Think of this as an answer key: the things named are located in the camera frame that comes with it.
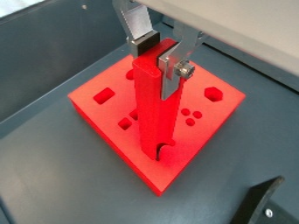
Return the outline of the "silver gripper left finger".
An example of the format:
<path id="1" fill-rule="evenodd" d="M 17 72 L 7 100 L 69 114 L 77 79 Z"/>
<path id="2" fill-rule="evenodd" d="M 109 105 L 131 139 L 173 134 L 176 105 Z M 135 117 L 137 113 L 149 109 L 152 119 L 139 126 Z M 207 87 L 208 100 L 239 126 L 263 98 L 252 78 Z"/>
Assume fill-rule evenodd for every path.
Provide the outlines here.
<path id="1" fill-rule="evenodd" d="M 160 42 L 147 7 L 133 0 L 112 0 L 119 21 L 125 31 L 129 52 L 136 58 Z"/>

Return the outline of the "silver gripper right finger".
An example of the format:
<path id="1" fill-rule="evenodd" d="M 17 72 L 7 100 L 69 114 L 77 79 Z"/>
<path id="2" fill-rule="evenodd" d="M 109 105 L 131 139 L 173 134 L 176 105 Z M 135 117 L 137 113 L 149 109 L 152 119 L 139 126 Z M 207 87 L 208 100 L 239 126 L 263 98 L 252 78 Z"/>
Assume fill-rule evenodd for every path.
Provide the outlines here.
<path id="1" fill-rule="evenodd" d="M 173 22 L 173 35 L 180 40 L 157 59 L 157 66 L 163 72 L 161 99 L 165 101 L 179 89 L 180 79 L 192 77 L 195 66 L 188 57 L 203 44 L 205 34 L 179 21 Z"/>

